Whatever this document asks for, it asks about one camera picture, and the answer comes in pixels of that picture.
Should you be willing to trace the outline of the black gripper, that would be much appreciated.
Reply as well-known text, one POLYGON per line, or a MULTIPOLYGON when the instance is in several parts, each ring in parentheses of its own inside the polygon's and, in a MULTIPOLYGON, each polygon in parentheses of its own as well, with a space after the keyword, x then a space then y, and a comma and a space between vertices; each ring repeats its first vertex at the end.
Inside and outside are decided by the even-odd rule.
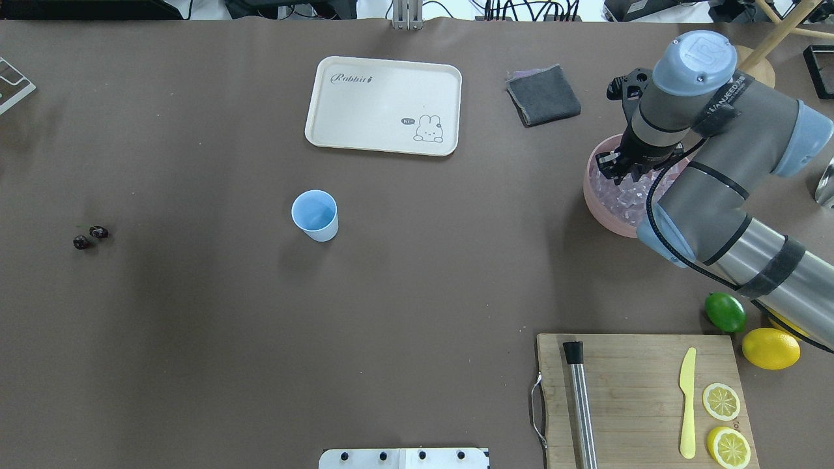
POLYGON ((597 169, 605 178, 625 178, 637 184, 649 171, 676 164, 684 157, 681 143, 657 147, 643 142, 633 130, 626 130, 616 152, 596 154, 597 169))

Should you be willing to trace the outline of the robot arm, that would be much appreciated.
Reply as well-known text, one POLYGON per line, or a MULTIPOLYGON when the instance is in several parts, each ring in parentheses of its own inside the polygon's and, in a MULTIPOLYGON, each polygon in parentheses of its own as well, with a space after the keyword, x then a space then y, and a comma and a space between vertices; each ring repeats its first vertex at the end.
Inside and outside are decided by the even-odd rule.
POLYGON ((605 178, 638 181, 689 161, 650 196, 638 238, 831 352, 832 266, 743 208, 766 177, 792 177, 822 151, 831 119, 739 71, 730 39, 707 30, 677 36, 654 68, 614 78, 607 98, 622 102, 627 125, 595 156, 605 178))

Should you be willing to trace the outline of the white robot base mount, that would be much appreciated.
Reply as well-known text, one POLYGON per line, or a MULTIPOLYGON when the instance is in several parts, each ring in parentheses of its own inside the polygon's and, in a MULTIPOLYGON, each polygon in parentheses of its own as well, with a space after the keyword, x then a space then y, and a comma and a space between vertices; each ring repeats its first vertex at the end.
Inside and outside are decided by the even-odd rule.
POLYGON ((491 468, 489 450, 482 448, 330 449, 319 457, 319 468, 491 468))

